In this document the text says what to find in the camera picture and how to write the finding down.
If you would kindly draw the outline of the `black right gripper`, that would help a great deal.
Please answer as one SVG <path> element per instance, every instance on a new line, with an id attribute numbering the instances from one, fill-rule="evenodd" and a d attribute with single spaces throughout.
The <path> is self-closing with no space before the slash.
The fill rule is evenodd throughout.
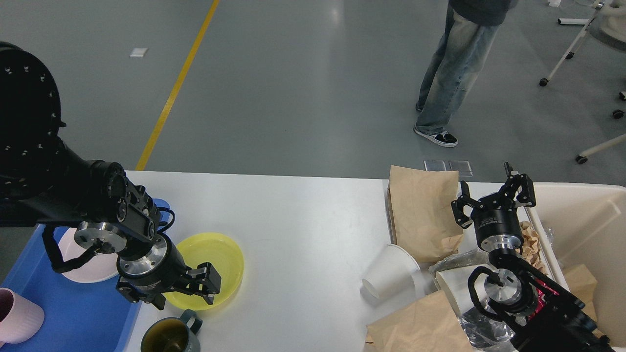
<path id="1" fill-rule="evenodd" d="M 537 204 L 532 179 L 519 173 L 508 162 L 504 163 L 504 167 L 507 180 L 496 194 L 477 201 L 471 198 L 468 183 L 460 182 L 460 196 L 451 202 L 456 224 L 467 229 L 473 221 L 477 245 L 486 252 L 521 249 L 524 240 L 517 209 Z M 465 214 L 465 206 L 473 209 L 472 219 Z"/>

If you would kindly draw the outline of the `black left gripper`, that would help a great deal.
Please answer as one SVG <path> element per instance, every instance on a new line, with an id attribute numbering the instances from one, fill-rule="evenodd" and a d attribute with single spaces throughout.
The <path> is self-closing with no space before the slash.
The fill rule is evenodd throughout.
<path id="1" fill-rule="evenodd" d="M 199 296 L 212 306 L 221 292 L 222 278 L 213 264 L 204 262 L 190 269 L 166 235 L 156 235 L 145 256 L 134 261 L 118 258 L 116 265 L 116 290 L 130 303 L 141 301 L 164 310 L 165 293 L 180 292 Z"/>

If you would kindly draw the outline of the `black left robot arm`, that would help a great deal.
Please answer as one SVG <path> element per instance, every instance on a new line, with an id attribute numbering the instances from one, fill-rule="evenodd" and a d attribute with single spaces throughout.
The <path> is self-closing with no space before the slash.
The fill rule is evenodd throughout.
<path id="1" fill-rule="evenodd" d="M 165 293 L 212 305 L 221 276 L 211 263 L 192 268 L 166 236 L 175 220 L 134 185 L 116 162 L 84 160 L 61 140 L 58 88 L 43 62 L 8 43 L 0 50 L 1 225 L 43 225 L 54 272 L 116 254 L 116 289 L 128 301 L 163 309 Z"/>

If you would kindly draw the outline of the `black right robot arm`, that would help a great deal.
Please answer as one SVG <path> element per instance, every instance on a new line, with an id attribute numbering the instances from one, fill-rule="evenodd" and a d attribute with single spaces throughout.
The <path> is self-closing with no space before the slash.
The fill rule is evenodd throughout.
<path id="1" fill-rule="evenodd" d="M 536 205 L 534 183 L 509 163 L 504 167 L 507 180 L 498 192 L 473 199 L 463 181 L 451 203 L 457 224 L 474 227 L 491 264 L 469 275 L 471 302 L 513 330 L 511 343 L 519 352 L 610 352 L 610 339 L 595 336 L 597 325 L 583 312 L 583 301 L 522 258 L 517 209 Z"/>

